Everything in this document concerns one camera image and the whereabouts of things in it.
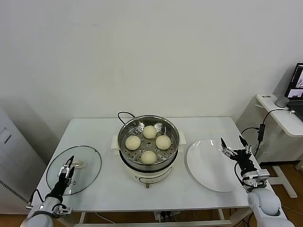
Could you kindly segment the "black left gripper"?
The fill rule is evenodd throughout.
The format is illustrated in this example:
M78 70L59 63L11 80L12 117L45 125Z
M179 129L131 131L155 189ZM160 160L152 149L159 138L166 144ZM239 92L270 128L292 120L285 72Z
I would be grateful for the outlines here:
M74 156L71 156L67 162L60 168L58 173L59 179L54 188L49 193L49 197L56 198L60 201L63 200L63 194L66 188L69 186L72 176L74 174L75 166L71 166L74 160Z

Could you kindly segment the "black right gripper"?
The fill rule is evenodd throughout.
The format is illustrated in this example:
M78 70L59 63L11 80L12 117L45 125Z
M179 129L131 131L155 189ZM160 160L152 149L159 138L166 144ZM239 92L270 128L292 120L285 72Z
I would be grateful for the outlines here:
M251 145L240 135L239 136L240 142L245 149L236 149L232 150L231 148L227 147L223 138L221 138L221 152L226 155L229 159L235 160L241 169L241 175L244 175L248 172L256 171L256 167L253 164L253 161L250 159L251 153Z

